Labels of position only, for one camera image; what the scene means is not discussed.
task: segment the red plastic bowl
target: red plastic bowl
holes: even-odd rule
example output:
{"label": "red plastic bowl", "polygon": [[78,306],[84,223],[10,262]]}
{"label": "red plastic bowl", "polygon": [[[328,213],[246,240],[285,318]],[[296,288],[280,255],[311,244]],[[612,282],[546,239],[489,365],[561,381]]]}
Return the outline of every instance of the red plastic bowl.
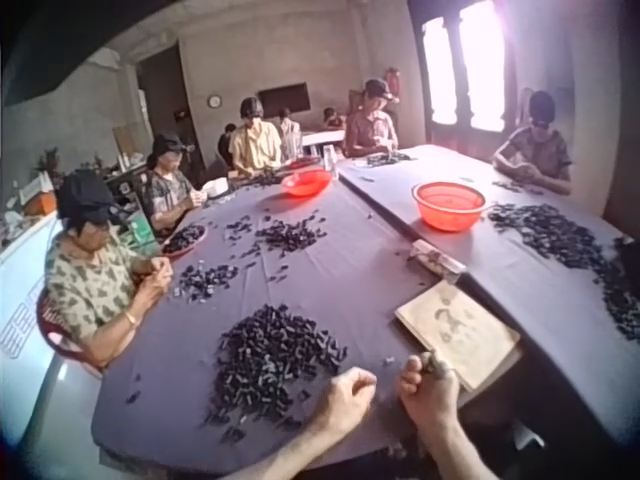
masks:
{"label": "red plastic bowl", "polygon": [[471,228],[486,208],[484,195],[474,188],[453,182],[416,185],[411,191],[422,220],[444,232]]}
{"label": "red plastic bowl", "polygon": [[331,173],[317,168],[284,177],[282,187],[296,197],[310,197],[324,190],[330,181]]}
{"label": "red plastic bowl", "polygon": [[[170,260],[177,260],[178,258],[182,257],[183,255],[189,253],[191,250],[193,250],[194,248],[196,248],[196,245],[198,245],[200,242],[202,242],[202,240],[205,239],[205,237],[207,236],[207,232],[208,232],[208,228],[206,227],[206,225],[204,226],[204,232],[202,233],[202,235],[200,235],[200,237],[198,238],[198,240],[196,240],[195,242],[193,242],[191,245],[189,245],[187,248],[183,248],[182,250],[176,250],[175,252],[172,253],[164,253],[161,252],[161,255],[163,257],[167,257]],[[162,244],[162,247],[164,249],[164,246],[169,243],[169,240],[171,239],[171,237],[167,238],[164,243]]]}

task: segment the black hat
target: black hat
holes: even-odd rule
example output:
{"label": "black hat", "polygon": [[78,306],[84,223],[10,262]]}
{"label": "black hat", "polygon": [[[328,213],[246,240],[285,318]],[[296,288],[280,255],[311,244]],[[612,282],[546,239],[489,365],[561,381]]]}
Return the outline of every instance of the black hat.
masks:
{"label": "black hat", "polygon": [[160,133],[153,139],[151,150],[155,157],[159,157],[167,152],[191,152],[193,146],[182,143],[175,133]]}
{"label": "black hat", "polygon": [[538,90],[529,99],[529,116],[534,122],[550,124],[556,119],[556,102],[544,90]]}
{"label": "black hat", "polygon": [[389,84],[381,78],[372,78],[364,84],[364,91],[369,98],[384,98],[393,100],[393,94],[389,90]]}
{"label": "black hat", "polygon": [[122,222],[112,209],[115,205],[113,194],[100,176],[89,169],[79,169],[64,177],[56,192],[58,217],[72,220],[74,224],[91,222],[94,225],[106,225]]}
{"label": "black hat", "polygon": [[240,104],[240,118],[261,118],[263,116],[262,103],[256,97],[245,98]]}

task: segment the purple tablecloth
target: purple tablecloth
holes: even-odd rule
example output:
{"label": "purple tablecloth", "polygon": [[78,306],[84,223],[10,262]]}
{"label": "purple tablecloth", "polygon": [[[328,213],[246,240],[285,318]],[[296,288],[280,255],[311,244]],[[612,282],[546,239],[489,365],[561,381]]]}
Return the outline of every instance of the purple tablecloth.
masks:
{"label": "purple tablecloth", "polygon": [[[266,225],[266,215],[296,222],[316,209],[316,220],[326,218],[317,225],[328,235],[284,259],[273,251],[241,260],[254,235],[245,234],[235,247],[225,235],[225,226],[244,215],[251,216],[255,230]],[[193,252],[174,263],[174,284],[188,265],[198,265],[199,260],[205,268],[237,265],[241,273],[229,290],[216,292],[207,303],[167,298],[149,314],[131,345],[104,375],[92,424],[95,442],[125,457],[217,473],[256,462],[285,443],[293,434],[265,421],[248,420],[243,425],[247,436],[236,445],[220,443],[226,427],[202,426],[220,334],[265,303],[289,305],[348,346],[342,370],[358,365],[378,376],[374,414],[317,465],[368,453],[409,433],[411,426],[393,395],[392,380],[416,345],[409,342],[393,312],[434,284],[435,278],[407,263],[410,243],[376,213],[369,218],[371,214],[365,202],[337,183],[309,200],[286,198],[278,186],[244,188],[222,205],[189,215],[185,224],[209,224],[209,231]],[[257,266],[245,269],[252,261]],[[267,282],[283,264],[289,265],[288,278]],[[398,361],[383,367],[389,356]],[[301,382],[298,387],[306,388],[312,398],[296,405],[292,413],[307,418],[328,378],[319,376],[311,385]],[[127,404],[137,391],[138,399]]]}
{"label": "purple tablecloth", "polygon": [[[640,346],[616,330],[602,287],[593,283],[594,274],[541,258],[517,233],[498,234],[488,220],[463,234],[432,230],[420,219],[411,187],[429,181],[469,181],[489,202],[556,206],[591,230],[603,246],[611,246],[621,233],[553,193],[534,196],[493,185],[504,178],[488,164],[436,146],[404,152],[419,160],[377,168],[344,163],[343,181],[465,263],[475,282],[553,362],[606,434],[618,444],[632,443],[640,431]],[[547,403],[540,408],[555,408],[552,398]]]}

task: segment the camouflage shirt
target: camouflage shirt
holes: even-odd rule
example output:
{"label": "camouflage shirt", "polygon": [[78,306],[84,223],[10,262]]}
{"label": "camouflage shirt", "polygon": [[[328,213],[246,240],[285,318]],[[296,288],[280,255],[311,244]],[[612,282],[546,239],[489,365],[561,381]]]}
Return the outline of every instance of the camouflage shirt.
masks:
{"label": "camouflage shirt", "polygon": [[138,256],[112,238],[100,251],[102,263],[89,265],[63,253],[60,239],[47,252],[45,284],[62,327],[77,341],[127,308],[136,292],[132,265]]}
{"label": "camouflage shirt", "polygon": [[193,190],[191,182],[180,170],[175,171],[172,179],[161,177],[156,172],[150,172],[149,175],[145,203],[151,215],[173,210]]}

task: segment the television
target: television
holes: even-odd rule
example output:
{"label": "television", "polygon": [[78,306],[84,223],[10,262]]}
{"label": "television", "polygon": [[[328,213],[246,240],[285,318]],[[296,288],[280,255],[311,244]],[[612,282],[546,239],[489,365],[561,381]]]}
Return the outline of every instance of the television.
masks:
{"label": "television", "polygon": [[265,118],[277,117],[283,108],[288,108],[291,113],[311,110],[306,83],[261,90],[258,98],[262,102]]}

